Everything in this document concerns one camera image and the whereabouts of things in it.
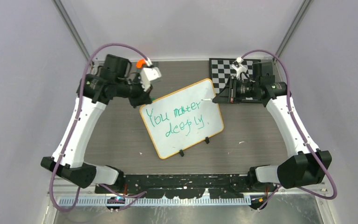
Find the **yellow framed whiteboard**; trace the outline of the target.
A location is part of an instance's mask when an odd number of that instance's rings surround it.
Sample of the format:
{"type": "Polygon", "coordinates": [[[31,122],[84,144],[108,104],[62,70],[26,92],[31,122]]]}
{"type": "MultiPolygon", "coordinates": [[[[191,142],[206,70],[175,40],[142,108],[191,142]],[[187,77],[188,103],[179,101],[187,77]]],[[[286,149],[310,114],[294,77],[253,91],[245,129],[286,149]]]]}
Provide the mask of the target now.
{"type": "Polygon", "coordinates": [[[140,107],[139,112],[160,159],[166,159],[221,133],[224,123],[205,78],[140,107]]]}

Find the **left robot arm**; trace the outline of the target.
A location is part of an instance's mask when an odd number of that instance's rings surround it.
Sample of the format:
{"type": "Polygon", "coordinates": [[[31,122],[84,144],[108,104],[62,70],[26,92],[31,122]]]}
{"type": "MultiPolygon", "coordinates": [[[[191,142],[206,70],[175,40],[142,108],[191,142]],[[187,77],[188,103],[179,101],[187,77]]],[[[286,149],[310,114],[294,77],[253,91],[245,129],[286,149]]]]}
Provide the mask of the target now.
{"type": "Polygon", "coordinates": [[[59,146],[51,156],[43,157],[41,167],[77,187],[102,184],[113,193],[124,189],[123,171],[84,161],[85,151],[97,121],[113,98],[127,98],[136,108],[152,103],[152,83],[161,72],[149,59],[137,63],[137,72],[130,78],[132,63],[123,57],[108,54],[104,64],[94,73],[81,78],[70,123],[59,146]]]}

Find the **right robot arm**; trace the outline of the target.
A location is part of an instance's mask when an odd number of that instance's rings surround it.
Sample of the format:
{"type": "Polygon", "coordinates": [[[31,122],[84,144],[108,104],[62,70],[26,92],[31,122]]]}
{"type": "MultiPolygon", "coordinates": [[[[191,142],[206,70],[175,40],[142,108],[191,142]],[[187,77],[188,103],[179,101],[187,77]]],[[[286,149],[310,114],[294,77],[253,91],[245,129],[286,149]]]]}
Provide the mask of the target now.
{"type": "Polygon", "coordinates": [[[260,191],[266,183],[286,189],[319,184],[332,157],[322,151],[306,132],[285,82],[277,82],[271,62],[237,58],[212,65],[218,72],[220,92],[213,103],[239,104],[260,102],[273,117],[286,146],[288,159],[278,166],[261,165],[248,171],[248,187],[260,191]]]}

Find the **black white checkerboard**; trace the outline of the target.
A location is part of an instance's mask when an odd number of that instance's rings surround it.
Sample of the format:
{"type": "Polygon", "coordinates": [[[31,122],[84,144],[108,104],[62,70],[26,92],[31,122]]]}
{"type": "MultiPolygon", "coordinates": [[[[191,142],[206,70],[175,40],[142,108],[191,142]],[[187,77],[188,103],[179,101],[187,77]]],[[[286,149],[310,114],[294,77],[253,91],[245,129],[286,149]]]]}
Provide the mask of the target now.
{"type": "MultiPolygon", "coordinates": [[[[228,79],[231,76],[236,76],[236,71],[231,67],[234,59],[229,58],[210,58],[209,59],[209,78],[212,80],[213,88],[216,94],[220,93],[228,79]]],[[[247,68],[246,74],[241,76],[241,79],[254,79],[254,67],[261,63],[258,59],[245,59],[242,64],[247,68]]]]}

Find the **orange curved block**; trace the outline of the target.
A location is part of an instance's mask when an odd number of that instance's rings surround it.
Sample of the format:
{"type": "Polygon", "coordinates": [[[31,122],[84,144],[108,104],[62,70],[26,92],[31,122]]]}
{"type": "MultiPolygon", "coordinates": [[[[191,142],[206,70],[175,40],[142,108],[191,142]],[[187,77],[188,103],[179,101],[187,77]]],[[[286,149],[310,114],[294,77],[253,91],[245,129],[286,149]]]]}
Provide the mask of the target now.
{"type": "Polygon", "coordinates": [[[148,62],[145,59],[141,59],[136,63],[137,69],[142,69],[143,67],[147,67],[147,66],[148,66],[148,62]]]}

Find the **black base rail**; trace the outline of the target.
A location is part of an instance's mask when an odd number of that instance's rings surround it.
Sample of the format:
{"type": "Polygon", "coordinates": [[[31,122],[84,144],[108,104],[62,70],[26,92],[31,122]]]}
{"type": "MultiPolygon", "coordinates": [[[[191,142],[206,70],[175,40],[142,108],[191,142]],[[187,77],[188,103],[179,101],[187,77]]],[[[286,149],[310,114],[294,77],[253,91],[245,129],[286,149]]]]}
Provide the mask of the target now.
{"type": "Polygon", "coordinates": [[[256,183],[246,174],[191,174],[191,175],[124,175],[108,188],[117,193],[137,195],[146,192],[145,198],[199,199],[209,193],[211,199],[240,198],[244,193],[266,196],[277,186],[256,183]]]}

